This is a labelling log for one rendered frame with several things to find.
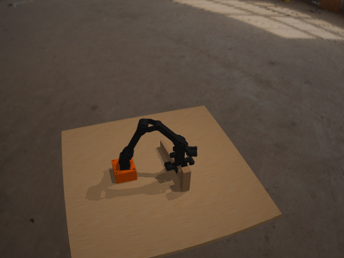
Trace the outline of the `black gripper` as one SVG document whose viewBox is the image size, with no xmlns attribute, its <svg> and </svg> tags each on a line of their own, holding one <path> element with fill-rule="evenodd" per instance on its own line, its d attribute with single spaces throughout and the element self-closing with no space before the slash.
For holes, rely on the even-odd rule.
<svg viewBox="0 0 344 258">
<path fill-rule="evenodd" d="M 189 165 L 193 165 L 195 163 L 195 161 L 192 157 L 186 157 L 186 158 L 184 157 L 181 159 L 177 158 L 176 154 L 175 154 L 175 162 L 173 162 L 173 163 L 165 162 L 164 166 L 165 166 L 167 171 L 175 170 L 177 173 L 178 172 L 177 166 L 181 165 L 181 167 L 186 167 L 186 166 L 188 166 L 188 163 L 189 163 Z"/>
</svg>

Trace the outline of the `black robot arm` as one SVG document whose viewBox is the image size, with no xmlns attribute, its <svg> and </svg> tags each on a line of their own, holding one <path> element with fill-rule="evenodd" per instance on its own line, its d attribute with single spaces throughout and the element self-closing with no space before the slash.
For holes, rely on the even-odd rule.
<svg viewBox="0 0 344 258">
<path fill-rule="evenodd" d="M 153 126 L 148 127 L 148 124 Z M 119 154 L 120 171 L 130 169 L 130 160 L 133 157 L 134 148 L 137 145 L 140 137 L 146 132 L 159 131 L 174 144 L 173 151 L 170 153 L 170 158 L 175 159 L 175 154 L 177 158 L 184 158 L 185 153 L 188 157 L 197 157 L 197 146 L 191 147 L 188 146 L 188 143 L 185 140 L 185 137 L 175 134 L 172 130 L 166 127 L 159 120 L 145 119 L 142 118 L 139 120 L 137 130 L 132 137 L 128 146 L 126 146 L 123 151 Z"/>
</svg>

